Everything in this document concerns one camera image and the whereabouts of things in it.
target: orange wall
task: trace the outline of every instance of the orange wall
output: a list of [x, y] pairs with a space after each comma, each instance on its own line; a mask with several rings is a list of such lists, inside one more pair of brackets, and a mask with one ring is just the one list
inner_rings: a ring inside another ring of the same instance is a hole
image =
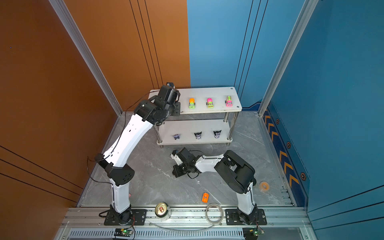
[[123, 109], [168, 81], [190, 87], [186, 0], [65, 4]]
[[1, 239], [50, 240], [116, 114], [49, 1], [0, 1], [0, 26], [0, 146], [54, 173], [0, 148]]

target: white shelf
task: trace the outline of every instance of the white shelf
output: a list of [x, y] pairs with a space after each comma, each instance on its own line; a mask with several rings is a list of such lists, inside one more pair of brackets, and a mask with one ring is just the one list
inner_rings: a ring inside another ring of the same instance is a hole
[[[215, 138], [213, 131], [221, 130], [219, 138]], [[202, 132], [201, 139], [197, 140], [195, 132]], [[183, 120], [165, 121], [159, 128], [162, 139], [158, 145], [178, 145], [178, 144], [203, 144], [203, 143], [227, 143], [229, 135], [229, 123], [223, 119], [209, 120]], [[173, 135], [180, 134], [180, 139], [175, 140]]]
[[[178, 88], [180, 92], [180, 114], [197, 113], [226, 113], [240, 112], [242, 106], [234, 87], [222, 88]], [[149, 94], [149, 98], [159, 92]], [[232, 107], [227, 107], [225, 100], [227, 96], [232, 97]], [[189, 108], [189, 99], [195, 99], [195, 108]], [[207, 98], [212, 98], [213, 108], [207, 107]]]

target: gray marble floor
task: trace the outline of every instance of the gray marble floor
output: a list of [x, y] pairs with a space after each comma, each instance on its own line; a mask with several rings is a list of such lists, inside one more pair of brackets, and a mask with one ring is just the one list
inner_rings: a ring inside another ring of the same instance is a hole
[[[131, 115], [132, 113], [127, 113], [127, 122]], [[223, 117], [223, 113], [186, 114], [180, 117], [170, 117], [168, 120], [222, 119]], [[205, 192], [209, 194], [208, 203], [237, 205], [235, 192], [217, 173], [206, 172], [195, 179], [190, 179], [187, 175], [179, 178], [172, 175], [175, 161], [171, 159], [170, 154], [173, 150], [182, 147], [186, 147], [188, 150], [200, 150], [207, 156], [219, 155], [228, 149], [233, 150], [255, 168], [257, 184], [253, 187], [253, 192], [256, 203], [258, 205], [284, 205], [285, 202], [280, 191], [282, 179], [276, 164], [271, 159], [272, 157], [267, 154], [256, 120], [253, 112], [240, 112], [232, 136], [233, 142], [230, 146], [193, 144], [160, 148], [156, 144], [154, 129], [150, 129], [132, 151], [127, 162], [135, 170], [135, 176], [130, 182], [129, 190], [132, 206], [153, 205], [159, 202], [172, 205], [201, 205], [204, 204], [201, 199]], [[123, 124], [124, 117], [120, 118], [108, 147], [121, 133]], [[94, 179], [109, 181], [104, 169], [98, 165]], [[259, 183], [262, 181], [266, 181], [270, 185], [269, 191], [260, 191]], [[82, 194], [79, 204], [82, 206], [109, 205], [111, 199], [111, 186], [109, 184], [92, 181]]]

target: orange chevron arrow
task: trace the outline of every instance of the orange chevron arrow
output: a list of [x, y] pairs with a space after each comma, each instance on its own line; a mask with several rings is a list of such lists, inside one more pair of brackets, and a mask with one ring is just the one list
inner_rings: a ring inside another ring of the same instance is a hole
[[273, 136], [274, 136], [274, 135], [279, 136], [279, 135], [277, 134], [277, 132], [272, 131], [272, 142], [273, 142]]
[[266, 125], [266, 119], [271, 118], [270, 116], [265, 116], [265, 125]]
[[293, 167], [290, 164], [288, 164], [287, 162], [284, 162], [284, 173], [285, 174], [287, 174], [287, 167], [289, 167], [290, 169], [293, 170]]
[[292, 179], [297, 182], [297, 184], [300, 184], [299, 183], [299, 180], [297, 180], [294, 176], [292, 176], [291, 174], [289, 175], [289, 186], [292, 188]]
[[280, 151], [280, 162], [281, 162], [281, 156], [282, 156], [282, 155], [284, 155], [284, 156], [288, 157], [288, 156], [287, 156], [287, 154], [286, 154], [285, 152], [283, 152], [283, 151]]
[[270, 132], [271, 126], [274, 127], [274, 125], [272, 123], [268, 123], [268, 132]]

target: tape ring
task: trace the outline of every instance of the tape ring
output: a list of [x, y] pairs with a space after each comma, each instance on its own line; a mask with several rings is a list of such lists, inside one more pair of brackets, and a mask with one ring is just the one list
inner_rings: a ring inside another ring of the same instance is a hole
[[267, 182], [260, 183], [260, 190], [262, 192], [267, 192], [269, 190], [269, 184]]

